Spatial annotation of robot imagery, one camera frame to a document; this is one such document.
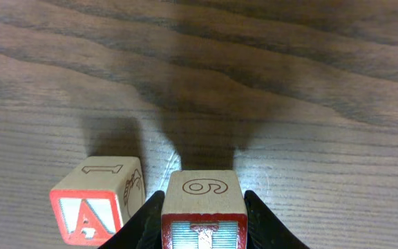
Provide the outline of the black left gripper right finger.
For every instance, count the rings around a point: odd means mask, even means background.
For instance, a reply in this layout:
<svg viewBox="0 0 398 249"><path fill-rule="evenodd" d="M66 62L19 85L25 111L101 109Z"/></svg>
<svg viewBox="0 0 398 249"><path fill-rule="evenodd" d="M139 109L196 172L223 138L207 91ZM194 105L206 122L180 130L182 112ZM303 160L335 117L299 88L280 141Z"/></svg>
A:
<svg viewBox="0 0 398 249"><path fill-rule="evenodd" d="M248 214L247 249L309 249L252 190L244 201Z"/></svg>

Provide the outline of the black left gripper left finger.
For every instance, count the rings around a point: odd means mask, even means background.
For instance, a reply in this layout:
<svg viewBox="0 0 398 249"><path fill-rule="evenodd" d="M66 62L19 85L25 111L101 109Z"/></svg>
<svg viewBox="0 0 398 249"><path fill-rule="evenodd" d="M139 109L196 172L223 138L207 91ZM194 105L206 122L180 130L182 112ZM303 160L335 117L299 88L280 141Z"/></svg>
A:
<svg viewBox="0 0 398 249"><path fill-rule="evenodd" d="M161 213L165 193L156 191L99 249L162 249Z"/></svg>

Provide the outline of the red A block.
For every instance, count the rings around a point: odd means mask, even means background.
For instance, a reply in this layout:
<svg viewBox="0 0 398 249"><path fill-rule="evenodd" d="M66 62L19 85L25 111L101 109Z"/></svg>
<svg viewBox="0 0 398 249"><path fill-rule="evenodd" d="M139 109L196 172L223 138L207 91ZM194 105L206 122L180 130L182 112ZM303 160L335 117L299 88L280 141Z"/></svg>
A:
<svg viewBox="0 0 398 249"><path fill-rule="evenodd" d="M88 157L51 189L49 197L65 243L100 246L146 201L140 159Z"/></svg>

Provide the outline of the red I block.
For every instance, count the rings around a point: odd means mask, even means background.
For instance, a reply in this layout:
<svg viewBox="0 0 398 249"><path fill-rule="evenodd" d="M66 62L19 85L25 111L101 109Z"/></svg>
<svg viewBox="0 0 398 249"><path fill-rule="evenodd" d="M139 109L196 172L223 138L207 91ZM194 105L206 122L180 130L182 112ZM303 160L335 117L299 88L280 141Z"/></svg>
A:
<svg viewBox="0 0 398 249"><path fill-rule="evenodd" d="M163 248L246 249L248 214L236 172L174 171L161 222Z"/></svg>

